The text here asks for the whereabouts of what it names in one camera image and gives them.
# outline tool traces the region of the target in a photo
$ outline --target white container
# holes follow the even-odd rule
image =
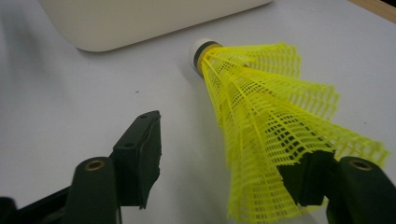
[[[105,51],[272,0],[39,0],[61,35],[79,49]]]

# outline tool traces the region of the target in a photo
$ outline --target white surface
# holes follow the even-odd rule
[[[39,0],[79,49],[104,51],[261,6],[272,0]]]
[[[188,61],[207,36],[227,45],[297,45],[302,78],[341,92],[334,122],[396,143],[396,27],[347,0],[276,0],[127,48],[89,53],[67,43],[37,1],[0,2],[0,195],[18,206],[71,183],[107,156],[138,115],[162,116],[162,173],[148,209],[124,223],[233,223],[230,172],[205,83]],[[396,183],[396,158],[385,172]],[[283,223],[326,223],[324,208]]]

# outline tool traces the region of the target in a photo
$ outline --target plastic shuttlecock skirt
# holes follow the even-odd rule
[[[296,164],[305,153],[335,151],[337,160],[357,156],[384,164],[389,153],[380,143],[329,122],[338,93],[299,79],[295,47],[207,46],[195,60],[224,134],[230,217],[268,223],[299,216],[302,209],[276,167]]]

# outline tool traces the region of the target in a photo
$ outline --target white table surface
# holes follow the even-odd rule
[[[288,42],[302,79],[342,94],[333,122],[396,143],[396,26],[347,0],[275,0],[264,7],[104,53],[75,49],[37,1],[0,2],[0,195],[18,207],[71,183],[75,167],[108,156],[140,114],[160,110],[161,176],[148,208],[123,223],[233,223],[230,171],[191,43]],[[393,154],[384,169],[396,183]],[[326,223],[324,208],[282,223]]]

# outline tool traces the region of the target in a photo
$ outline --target metal rivet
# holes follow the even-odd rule
[[[349,164],[358,170],[363,170],[363,171],[373,170],[373,167],[366,161],[352,160],[352,161],[349,161]]]
[[[90,161],[85,165],[85,170],[87,171],[95,171],[102,169],[105,166],[104,161]]]

